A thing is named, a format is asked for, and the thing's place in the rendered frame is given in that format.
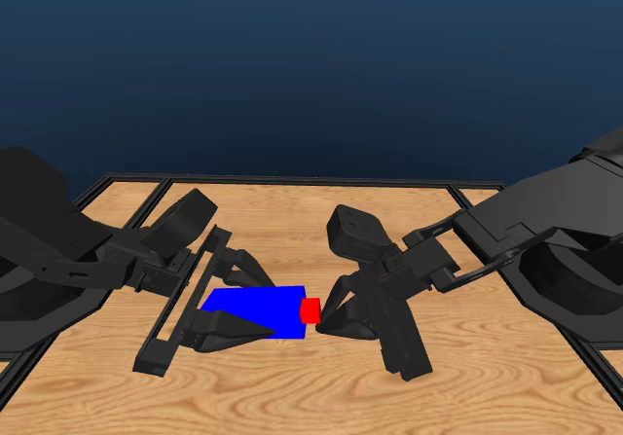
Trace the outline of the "thin red peg bar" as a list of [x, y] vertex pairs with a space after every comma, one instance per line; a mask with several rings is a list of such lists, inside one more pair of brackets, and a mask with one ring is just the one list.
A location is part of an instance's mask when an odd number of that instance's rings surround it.
[[303, 298], [300, 303], [300, 319], [303, 324], [319, 324], [321, 304], [319, 298]]

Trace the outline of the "blue hollow socket block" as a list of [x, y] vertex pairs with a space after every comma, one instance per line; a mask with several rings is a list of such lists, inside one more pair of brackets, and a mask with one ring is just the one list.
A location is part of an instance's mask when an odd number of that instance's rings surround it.
[[300, 319], [304, 286], [215, 288], [202, 310], [224, 310], [275, 330], [272, 339], [303, 339], [306, 327]]

